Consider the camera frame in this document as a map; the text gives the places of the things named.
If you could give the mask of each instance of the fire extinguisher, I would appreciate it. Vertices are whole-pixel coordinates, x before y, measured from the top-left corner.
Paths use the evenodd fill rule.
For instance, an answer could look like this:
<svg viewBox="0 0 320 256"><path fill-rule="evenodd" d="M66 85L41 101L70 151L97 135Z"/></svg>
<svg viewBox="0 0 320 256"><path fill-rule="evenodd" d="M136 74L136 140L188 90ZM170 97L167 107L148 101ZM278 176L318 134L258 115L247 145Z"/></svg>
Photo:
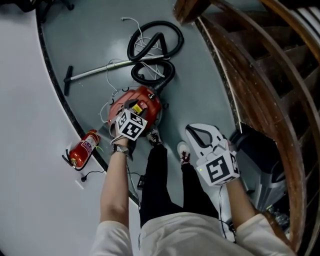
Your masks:
<svg viewBox="0 0 320 256"><path fill-rule="evenodd" d="M81 141L70 151L66 149L67 158L62 155L62 158L74 169L81 171L87 164L93 150L98 145L100 136L97 135L97 130L90 130Z"/></svg>

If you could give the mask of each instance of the fire extinguisher label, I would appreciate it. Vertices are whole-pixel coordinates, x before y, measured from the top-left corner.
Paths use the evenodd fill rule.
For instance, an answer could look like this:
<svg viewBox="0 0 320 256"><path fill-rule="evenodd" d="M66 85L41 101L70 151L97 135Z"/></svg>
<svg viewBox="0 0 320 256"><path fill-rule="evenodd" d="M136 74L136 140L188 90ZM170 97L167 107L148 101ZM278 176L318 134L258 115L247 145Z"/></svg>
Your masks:
<svg viewBox="0 0 320 256"><path fill-rule="evenodd" d="M94 150L94 148L96 146L96 141L95 141L94 137L92 135L90 135L89 137L87 137L85 139L84 142L82 142L81 146L84 147L86 149L86 151L88 152L88 155L90 155L92 150Z"/></svg>

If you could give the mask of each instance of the metal vacuum wand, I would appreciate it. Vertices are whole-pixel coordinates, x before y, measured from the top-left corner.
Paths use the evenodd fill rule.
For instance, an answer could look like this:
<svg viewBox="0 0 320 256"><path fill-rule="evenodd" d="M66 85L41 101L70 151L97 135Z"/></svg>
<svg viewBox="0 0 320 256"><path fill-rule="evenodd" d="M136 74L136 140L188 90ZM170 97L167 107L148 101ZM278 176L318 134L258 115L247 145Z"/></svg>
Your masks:
<svg viewBox="0 0 320 256"><path fill-rule="evenodd" d="M69 91L70 91L70 83L72 81L78 80L80 78L84 78L102 71L106 71L106 70L114 70L114 69L118 69L118 68L122 68L122 67L126 67L126 66L130 66L130 65L135 65L139 62L143 62L143 61L150 61L150 60L155 60L155 59L160 59L163 58L163 55L152 55L152 56L145 56L142 57L140 60L138 61L131 61L131 60L124 60L124 61L120 61L120 62L116 62L116 63L110 63L108 65L105 66L101 66L92 70L89 70L87 72L81 73L81 74L77 74L72 76L72 71L74 69L73 66L69 66L68 70L66 72L65 78L64 78L64 96L68 96L69 95Z"/></svg>

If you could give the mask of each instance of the white sneaker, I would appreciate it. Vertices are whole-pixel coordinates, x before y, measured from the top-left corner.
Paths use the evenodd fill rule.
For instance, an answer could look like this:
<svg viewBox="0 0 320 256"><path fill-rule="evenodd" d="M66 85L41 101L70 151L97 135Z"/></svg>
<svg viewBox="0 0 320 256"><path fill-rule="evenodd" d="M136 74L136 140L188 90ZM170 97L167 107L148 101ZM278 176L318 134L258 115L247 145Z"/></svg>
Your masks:
<svg viewBox="0 0 320 256"><path fill-rule="evenodd" d="M184 141L179 142L177 150L180 157L180 164L190 164L190 148Z"/></svg>
<svg viewBox="0 0 320 256"><path fill-rule="evenodd" d="M152 146L162 144L159 131L155 128L146 136Z"/></svg>

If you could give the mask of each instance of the black hose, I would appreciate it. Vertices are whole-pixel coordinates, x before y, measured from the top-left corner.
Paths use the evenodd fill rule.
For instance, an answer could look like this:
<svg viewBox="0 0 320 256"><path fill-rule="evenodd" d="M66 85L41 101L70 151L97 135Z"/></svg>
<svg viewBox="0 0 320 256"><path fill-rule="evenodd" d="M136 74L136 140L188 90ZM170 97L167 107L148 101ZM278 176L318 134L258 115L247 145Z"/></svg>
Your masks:
<svg viewBox="0 0 320 256"><path fill-rule="evenodd" d="M167 27L173 29L178 36L176 47L173 50L171 50L170 52L168 52L165 37L162 33L158 32L151 38L149 43L146 45L145 48L142 49L141 52L139 52L137 55L134 55L135 54L135 43L141 34L140 30L138 29L132 35L132 37L129 41L128 48L127 48L127 56L130 61L138 62L141 58L143 58L150 51L150 49L156 44L156 42L158 40L160 41L163 57L158 58L158 59L154 59L154 60L148 60L148 61L145 61L145 63L148 65L155 65L156 64L156 65L163 66L164 77L160 77L159 79L156 79L156 80L145 79L143 76L141 76L138 73L139 70L144 67L144 65L142 63L137 63L133 67L133 69L131 70L131 76L135 81L137 81L138 83L140 83L142 85L153 87L153 89L159 94L162 91L162 89L172 80L172 78L175 76L175 73L176 73L175 66L171 62L169 62L168 60L165 60L165 59L170 58L171 56L175 55L181 49L185 39L184 39L184 36L182 35L182 32L180 31L180 29L176 25L174 25L168 21L163 21L163 20L152 21L152 22L149 22L149 23L143 25L140 29L143 32L143 31L145 31L151 27L154 27L154 26L167 26Z"/></svg>

